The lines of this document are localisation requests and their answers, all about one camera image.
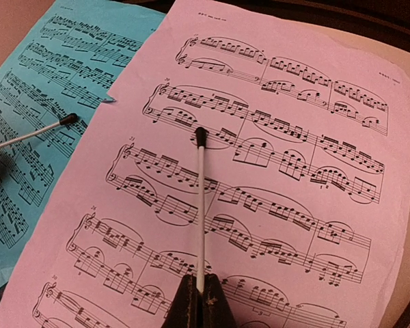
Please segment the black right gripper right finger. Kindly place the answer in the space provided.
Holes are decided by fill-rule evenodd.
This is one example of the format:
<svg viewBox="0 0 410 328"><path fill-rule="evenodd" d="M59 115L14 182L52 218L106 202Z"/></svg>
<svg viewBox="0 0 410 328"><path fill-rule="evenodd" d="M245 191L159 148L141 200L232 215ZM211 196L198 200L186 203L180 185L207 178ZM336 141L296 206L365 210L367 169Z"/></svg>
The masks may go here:
<svg viewBox="0 0 410 328"><path fill-rule="evenodd" d="M204 276L200 295L200 327L235 328L236 321L216 274Z"/></svg>

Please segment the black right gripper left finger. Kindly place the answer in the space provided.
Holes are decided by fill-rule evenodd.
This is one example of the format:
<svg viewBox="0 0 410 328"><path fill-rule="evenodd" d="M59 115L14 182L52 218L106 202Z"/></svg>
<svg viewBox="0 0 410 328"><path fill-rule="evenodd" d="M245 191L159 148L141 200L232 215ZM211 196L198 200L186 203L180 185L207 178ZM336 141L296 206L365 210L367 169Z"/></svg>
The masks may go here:
<svg viewBox="0 0 410 328"><path fill-rule="evenodd" d="M201 327L202 313L199 300L196 277L194 275L184 275L180 280L162 328Z"/></svg>

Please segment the blue sheet music page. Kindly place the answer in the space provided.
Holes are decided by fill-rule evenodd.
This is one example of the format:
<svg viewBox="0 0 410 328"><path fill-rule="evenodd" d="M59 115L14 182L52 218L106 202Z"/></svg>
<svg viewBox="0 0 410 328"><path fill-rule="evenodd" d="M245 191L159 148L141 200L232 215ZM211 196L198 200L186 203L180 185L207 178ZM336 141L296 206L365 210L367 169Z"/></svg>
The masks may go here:
<svg viewBox="0 0 410 328"><path fill-rule="evenodd" d="M56 1L0 67L0 287L107 90L163 14Z"/></svg>

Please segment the lavender sheet music page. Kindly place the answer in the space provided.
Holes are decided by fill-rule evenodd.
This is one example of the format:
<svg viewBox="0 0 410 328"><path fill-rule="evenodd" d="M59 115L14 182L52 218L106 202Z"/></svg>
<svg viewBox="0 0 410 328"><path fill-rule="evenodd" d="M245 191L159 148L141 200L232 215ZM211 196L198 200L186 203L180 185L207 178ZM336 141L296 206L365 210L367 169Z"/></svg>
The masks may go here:
<svg viewBox="0 0 410 328"><path fill-rule="evenodd" d="M0 327L160 327L206 269L239 327L378 327L410 207L410 79L287 20L177 1L109 90L0 303Z"/></svg>

